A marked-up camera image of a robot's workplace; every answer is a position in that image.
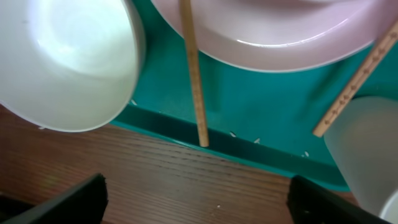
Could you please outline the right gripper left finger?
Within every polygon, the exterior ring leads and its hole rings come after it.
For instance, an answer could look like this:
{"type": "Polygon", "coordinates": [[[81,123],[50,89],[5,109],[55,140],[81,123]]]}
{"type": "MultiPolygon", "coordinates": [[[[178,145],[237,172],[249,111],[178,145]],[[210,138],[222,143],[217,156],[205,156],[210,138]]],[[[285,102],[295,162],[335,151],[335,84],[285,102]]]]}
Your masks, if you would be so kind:
{"type": "Polygon", "coordinates": [[[101,223],[107,205],[106,179],[95,174],[38,205],[2,196],[1,223],[101,223]]]}

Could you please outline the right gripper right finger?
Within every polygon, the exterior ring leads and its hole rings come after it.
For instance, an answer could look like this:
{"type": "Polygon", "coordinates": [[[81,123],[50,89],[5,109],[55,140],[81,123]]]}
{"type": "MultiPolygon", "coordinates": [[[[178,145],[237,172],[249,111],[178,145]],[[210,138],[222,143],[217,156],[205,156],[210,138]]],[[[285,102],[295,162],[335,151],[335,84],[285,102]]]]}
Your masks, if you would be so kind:
{"type": "Polygon", "coordinates": [[[389,223],[299,175],[291,179],[287,206],[295,224],[389,223]]]}

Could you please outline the white bowl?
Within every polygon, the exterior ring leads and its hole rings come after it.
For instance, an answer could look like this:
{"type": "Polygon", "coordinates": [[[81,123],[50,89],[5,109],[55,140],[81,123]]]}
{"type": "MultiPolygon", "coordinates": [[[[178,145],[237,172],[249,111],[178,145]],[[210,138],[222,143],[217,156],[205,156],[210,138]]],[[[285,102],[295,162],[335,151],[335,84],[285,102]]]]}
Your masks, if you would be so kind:
{"type": "Polygon", "coordinates": [[[99,128],[129,104],[146,54],[127,0],[1,0],[1,104],[55,131],[99,128]]]}

